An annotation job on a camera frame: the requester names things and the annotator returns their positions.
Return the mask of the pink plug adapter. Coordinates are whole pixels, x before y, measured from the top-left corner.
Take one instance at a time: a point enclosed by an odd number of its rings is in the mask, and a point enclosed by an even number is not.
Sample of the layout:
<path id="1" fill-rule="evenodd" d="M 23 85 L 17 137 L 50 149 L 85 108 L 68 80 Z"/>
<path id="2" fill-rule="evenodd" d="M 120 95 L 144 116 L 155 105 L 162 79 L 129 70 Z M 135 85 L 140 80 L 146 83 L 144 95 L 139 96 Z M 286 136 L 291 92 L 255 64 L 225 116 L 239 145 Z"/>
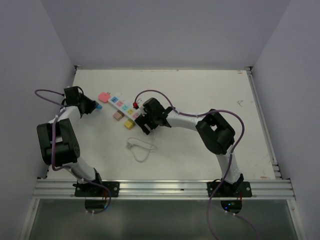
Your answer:
<path id="1" fill-rule="evenodd" d="M 104 104 L 106 104 L 111 98 L 111 94 L 109 92 L 102 92 L 98 96 L 98 100 Z"/>

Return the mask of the brown plug adapter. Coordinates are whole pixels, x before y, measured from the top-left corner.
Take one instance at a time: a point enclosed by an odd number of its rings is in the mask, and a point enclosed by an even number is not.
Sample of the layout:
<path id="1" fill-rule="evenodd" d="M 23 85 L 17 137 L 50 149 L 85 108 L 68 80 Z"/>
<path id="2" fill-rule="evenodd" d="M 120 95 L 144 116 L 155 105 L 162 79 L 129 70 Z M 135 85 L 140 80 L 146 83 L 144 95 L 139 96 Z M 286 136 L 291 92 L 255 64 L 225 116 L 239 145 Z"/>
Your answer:
<path id="1" fill-rule="evenodd" d="M 113 114 L 113 118 L 117 121 L 120 121 L 124 116 L 125 115 L 119 110 Z"/>

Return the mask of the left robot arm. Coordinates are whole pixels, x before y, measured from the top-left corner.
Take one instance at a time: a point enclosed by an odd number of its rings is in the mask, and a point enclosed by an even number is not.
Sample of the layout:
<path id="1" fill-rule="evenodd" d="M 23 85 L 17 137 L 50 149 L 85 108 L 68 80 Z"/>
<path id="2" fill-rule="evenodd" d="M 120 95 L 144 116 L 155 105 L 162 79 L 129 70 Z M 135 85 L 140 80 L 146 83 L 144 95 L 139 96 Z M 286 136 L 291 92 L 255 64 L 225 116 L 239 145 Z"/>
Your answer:
<path id="1" fill-rule="evenodd" d="M 81 157 L 80 145 L 73 124 L 83 115 L 92 114 L 102 106 L 84 94 L 79 86 L 67 87 L 64 93 L 37 89 L 35 95 L 59 106 L 59 112 L 47 123 L 36 128 L 40 152 L 44 163 L 55 172 L 66 170 L 76 180 L 76 187 L 87 190 L 92 196 L 103 193 L 104 184 L 94 167 Z"/>

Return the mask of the white power strip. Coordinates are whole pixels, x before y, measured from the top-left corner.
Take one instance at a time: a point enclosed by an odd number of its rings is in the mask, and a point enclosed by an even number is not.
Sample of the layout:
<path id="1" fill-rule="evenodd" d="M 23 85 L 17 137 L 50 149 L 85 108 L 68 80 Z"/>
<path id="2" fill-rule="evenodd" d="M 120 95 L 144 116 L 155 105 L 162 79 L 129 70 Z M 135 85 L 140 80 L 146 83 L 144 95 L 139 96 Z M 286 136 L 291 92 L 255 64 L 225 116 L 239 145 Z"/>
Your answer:
<path id="1" fill-rule="evenodd" d="M 140 109 L 135 109 L 133 103 L 127 100 L 127 98 L 120 93 L 111 95 L 108 103 L 132 121 L 138 118 L 141 114 Z"/>

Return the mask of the blue plug adapter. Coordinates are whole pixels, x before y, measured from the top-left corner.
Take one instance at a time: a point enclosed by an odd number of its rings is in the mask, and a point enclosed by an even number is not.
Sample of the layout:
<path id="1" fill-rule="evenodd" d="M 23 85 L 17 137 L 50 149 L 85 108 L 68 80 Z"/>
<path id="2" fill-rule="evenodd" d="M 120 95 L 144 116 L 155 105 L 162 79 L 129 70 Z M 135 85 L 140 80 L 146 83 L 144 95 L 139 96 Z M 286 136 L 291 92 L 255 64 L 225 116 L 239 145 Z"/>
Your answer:
<path id="1" fill-rule="evenodd" d="M 97 110 L 101 110 L 101 109 L 103 108 L 103 106 L 100 105 L 100 104 L 98 104 L 98 105 L 95 106 L 95 108 L 96 108 Z"/>

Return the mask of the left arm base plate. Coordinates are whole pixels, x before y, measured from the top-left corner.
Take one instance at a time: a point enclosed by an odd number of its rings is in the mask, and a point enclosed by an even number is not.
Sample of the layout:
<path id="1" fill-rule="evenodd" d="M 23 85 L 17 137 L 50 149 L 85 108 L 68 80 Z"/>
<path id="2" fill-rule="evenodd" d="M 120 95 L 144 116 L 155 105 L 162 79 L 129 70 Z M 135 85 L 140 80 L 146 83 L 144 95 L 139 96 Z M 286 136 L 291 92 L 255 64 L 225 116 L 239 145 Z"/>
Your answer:
<path id="1" fill-rule="evenodd" d="M 95 186 L 89 183 L 80 184 L 74 183 L 72 186 L 75 187 L 75 197 L 109 197 L 117 198 L 120 191 L 120 183 L 118 181 L 103 181 L 103 187 Z"/>

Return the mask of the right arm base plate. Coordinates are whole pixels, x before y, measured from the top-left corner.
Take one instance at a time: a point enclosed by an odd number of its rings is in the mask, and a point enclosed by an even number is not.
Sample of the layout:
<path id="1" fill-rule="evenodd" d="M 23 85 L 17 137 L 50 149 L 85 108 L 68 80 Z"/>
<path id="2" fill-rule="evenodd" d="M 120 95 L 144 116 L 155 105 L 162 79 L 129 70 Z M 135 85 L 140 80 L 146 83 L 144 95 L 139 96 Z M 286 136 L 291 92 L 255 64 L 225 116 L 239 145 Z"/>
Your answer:
<path id="1" fill-rule="evenodd" d="M 250 198 L 253 196 L 250 183 L 244 181 L 241 177 L 235 183 L 224 181 L 219 187 L 220 182 L 219 179 L 215 179 L 206 183 L 209 197 L 211 197 L 213 193 L 213 198 Z"/>

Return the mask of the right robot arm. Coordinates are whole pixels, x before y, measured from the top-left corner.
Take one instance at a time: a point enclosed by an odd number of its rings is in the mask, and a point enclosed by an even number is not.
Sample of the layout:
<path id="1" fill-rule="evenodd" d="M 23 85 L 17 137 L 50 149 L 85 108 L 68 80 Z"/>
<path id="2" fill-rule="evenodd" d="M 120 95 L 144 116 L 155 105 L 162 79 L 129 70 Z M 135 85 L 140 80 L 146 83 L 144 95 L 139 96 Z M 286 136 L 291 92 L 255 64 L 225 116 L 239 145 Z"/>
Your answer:
<path id="1" fill-rule="evenodd" d="M 142 105 L 142 113 L 134 120 L 148 135 L 157 127 L 183 128 L 196 131 L 205 147 L 216 155 L 222 174 L 220 189 L 227 196 L 235 196 L 241 190 L 244 180 L 236 157 L 236 132 L 221 113 L 238 116 L 227 110 L 211 109 L 208 113 L 195 115 L 182 113 L 174 107 L 164 108 L 156 98 L 150 98 Z"/>

